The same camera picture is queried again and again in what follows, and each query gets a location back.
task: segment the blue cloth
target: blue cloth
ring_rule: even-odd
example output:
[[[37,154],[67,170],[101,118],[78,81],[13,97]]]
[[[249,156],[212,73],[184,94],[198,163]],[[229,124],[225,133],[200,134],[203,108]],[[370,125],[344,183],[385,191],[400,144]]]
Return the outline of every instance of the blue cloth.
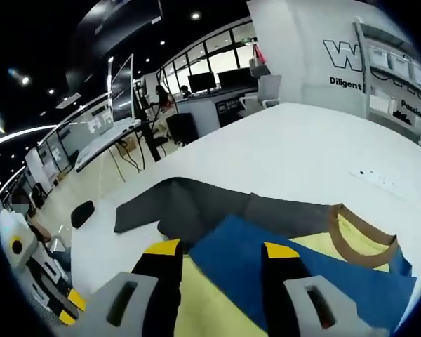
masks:
[[[322,275],[357,303],[357,312],[374,327],[393,331],[415,285],[405,277],[352,265],[274,235],[236,216],[227,216],[189,254],[201,271],[242,312],[267,330],[261,279],[261,246],[273,242],[296,250],[311,275]]]

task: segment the black ceiling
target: black ceiling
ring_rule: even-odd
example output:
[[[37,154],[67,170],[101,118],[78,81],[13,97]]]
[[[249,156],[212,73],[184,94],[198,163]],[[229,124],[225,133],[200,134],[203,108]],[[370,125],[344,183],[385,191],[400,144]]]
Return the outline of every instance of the black ceiling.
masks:
[[[7,133],[56,124],[78,107],[55,106],[69,94],[66,66],[69,46],[77,25],[97,0],[13,1],[0,3],[0,116]],[[117,60],[134,53],[135,71],[142,74],[160,68],[197,39],[230,22],[249,16],[246,0],[160,0],[163,20],[143,27],[112,51]],[[191,20],[191,13],[201,13]],[[79,92],[79,104],[105,89],[107,57],[95,67],[91,79]],[[8,70],[29,76],[22,86]],[[23,136],[0,145],[0,180],[22,166],[26,147],[34,147],[46,131]]]

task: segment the white table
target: white table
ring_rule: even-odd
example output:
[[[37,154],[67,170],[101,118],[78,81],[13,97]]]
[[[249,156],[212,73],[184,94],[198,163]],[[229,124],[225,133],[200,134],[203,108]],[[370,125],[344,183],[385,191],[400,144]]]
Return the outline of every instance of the white table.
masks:
[[[374,171],[391,192],[356,177]],[[182,176],[264,197],[317,204],[342,202],[364,220],[397,234],[421,294],[421,147],[365,119],[284,103],[180,148],[96,205],[72,234],[75,288],[88,297],[143,250],[162,240],[156,223],[114,234],[116,208],[161,180]]]
[[[135,128],[140,124],[140,119],[135,119],[133,122],[126,125],[114,126],[104,132],[100,137],[92,140],[89,145],[83,148],[78,154],[78,158],[76,158],[75,163],[75,171],[80,172],[91,161],[110,148],[117,141],[126,137],[130,133],[135,132]]]

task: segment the gray cloth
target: gray cloth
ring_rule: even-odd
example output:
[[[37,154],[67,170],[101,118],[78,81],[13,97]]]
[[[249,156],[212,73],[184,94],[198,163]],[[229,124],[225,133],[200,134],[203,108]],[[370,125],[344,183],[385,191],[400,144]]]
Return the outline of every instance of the gray cloth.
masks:
[[[187,178],[164,180],[116,210],[115,233],[153,223],[169,239],[195,244],[228,214],[285,237],[328,230],[330,207],[259,197]]]

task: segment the floor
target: floor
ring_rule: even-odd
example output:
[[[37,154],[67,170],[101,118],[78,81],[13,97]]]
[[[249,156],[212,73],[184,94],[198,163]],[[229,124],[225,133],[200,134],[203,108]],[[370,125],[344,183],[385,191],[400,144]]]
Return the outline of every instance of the floor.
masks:
[[[145,156],[145,169],[149,169],[154,164],[154,160],[144,138],[141,139],[141,145]],[[161,157],[176,151],[178,146],[169,141],[163,145],[163,148],[165,149],[165,154],[162,148],[158,147]],[[114,155],[125,180],[129,180],[129,178],[138,174],[134,166],[120,157],[116,147],[112,147],[110,151]],[[130,156],[142,169],[142,155],[138,146],[130,152]],[[125,183],[116,169],[112,155],[109,151],[103,152],[81,172],[77,173],[75,170],[71,170],[60,184],[53,188],[45,204],[37,211],[35,218],[52,235],[60,234],[66,245],[70,246],[72,235],[70,214],[72,211],[85,201],[97,201],[105,197],[106,194]]]

